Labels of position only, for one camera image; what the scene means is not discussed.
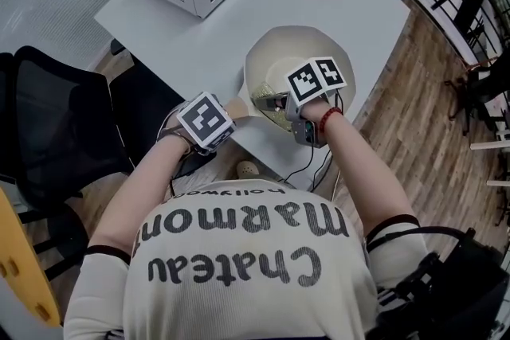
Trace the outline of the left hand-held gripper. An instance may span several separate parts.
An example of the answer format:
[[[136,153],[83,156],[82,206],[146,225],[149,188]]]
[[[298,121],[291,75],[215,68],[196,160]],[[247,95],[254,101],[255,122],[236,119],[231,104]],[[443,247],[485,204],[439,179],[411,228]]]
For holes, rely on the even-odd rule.
[[[173,134],[183,137],[190,150],[212,154],[234,132],[236,127],[214,94],[201,92],[169,112],[156,140]]]

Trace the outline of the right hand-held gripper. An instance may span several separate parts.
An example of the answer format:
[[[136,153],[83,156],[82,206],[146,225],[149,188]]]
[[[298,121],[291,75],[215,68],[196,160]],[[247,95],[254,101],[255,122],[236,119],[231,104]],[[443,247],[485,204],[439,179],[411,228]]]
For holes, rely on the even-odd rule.
[[[288,92],[259,96],[253,100],[261,111],[285,110],[292,133],[300,145],[322,148],[326,142],[319,126],[302,116],[303,106],[317,98],[329,96],[346,86],[346,80],[333,57],[313,57],[293,69],[285,77]]]

